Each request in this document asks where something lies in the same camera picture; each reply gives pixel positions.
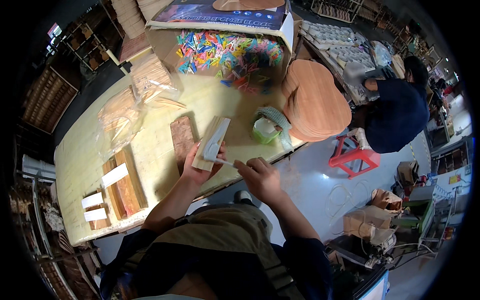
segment dark blue shirt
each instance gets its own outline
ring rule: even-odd
[[[141,229],[123,238],[117,257],[102,273],[103,299],[109,299],[118,282],[133,285],[137,297],[162,295],[189,271],[200,273],[219,299],[279,299],[253,253],[160,242],[150,246],[133,274],[126,272],[122,267],[128,258],[156,237],[153,231]],[[283,247],[272,244],[272,248],[305,299],[332,298],[330,263],[319,240],[289,238]]]
[[[427,126],[427,91],[401,79],[377,80],[377,86],[380,99],[365,121],[365,135],[375,152],[397,152]]]

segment worker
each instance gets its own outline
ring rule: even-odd
[[[123,238],[117,257],[102,273],[102,298],[331,299],[324,246],[281,189],[278,170],[263,158],[234,165],[250,192],[278,218],[283,247],[270,243],[272,224],[247,191],[237,192],[233,204],[202,206],[185,216],[201,185],[222,167],[215,164],[211,172],[193,168],[199,144],[141,229]],[[226,160],[225,142],[217,157]]]
[[[361,106],[353,115],[352,127],[365,129],[370,147],[377,153],[400,151],[426,126],[427,68],[415,56],[404,59],[405,79],[368,78],[364,86],[378,91],[380,98]]]

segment apron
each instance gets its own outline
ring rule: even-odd
[[[215,204],[200,207],[175,222],[175,228],[153,241],[197,248],[256,254],[264,272],[281,297],[303,300],[293,278],[270,245],[272,224],[256,206]],[[148,248],[139,250],[124,267],[134,270]]]

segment yellow table surface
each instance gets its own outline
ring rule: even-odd
[[[280,111],[285,97],[280,87],[271,88],[270,95],[250,95],[220,83],[211,76],[175,74],[175,82],[183,91],[179,99],[187,109],[161,108],[148,111],[142,130],[131,142],[135,165],[142,184],[148,208],[123,220],[117,220],[107,193],[108,217],[111,226],[91,230],[84,219],[82,199],[100,187],[102,159],[97,153],[95,136],[97,113],[113,95],[131,84],[129,75],[124,76],[104,92],[73,124],[63,137],[55,152],[57,194],[63,222],[73,246],[116,231],[123,231],[141,224],[153,207],[165,197],[179,178],[175,161],[170,123],[181,116],[192,119],[193,135],[202,137],[213,116],[231,119],[225,135],[227,157],[246,162],[262,156],[273,161],[287,152],[279,139],[269,144],[260,144],[252,136],[254,112],[261,106],[273,106]],[[292,137],[294,148],[304,142]],[[199,196],[214,192],[238,180],[236,169],[224,166],[202,186]]]

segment red plastic stool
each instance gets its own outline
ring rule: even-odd
[[[346,138],[351,139],[355,143],[357,148],[342,154],[343,142]],[[328,160],[328,165],[332,168],[339,167],[344,170],[346,173],[349,174],[348,179],[352,179],[355,176],[370,171],[371,169],[375,169],[380,165],[380,154],[370,149],[361,150],[359,147],[359,143],[352,136],[348,137],[346,135],[342,135],[337,136],[336,139],[338,140],[338,146],[336,148],[335,155]],[[344,165],[345,163],[356,159],[361,159],[358,172],[354,172],[353,170]],[[363,162],[366,162],[369,165],[369,167],[365,168],[364,170],[361,169],[361,167],[363,166]]]

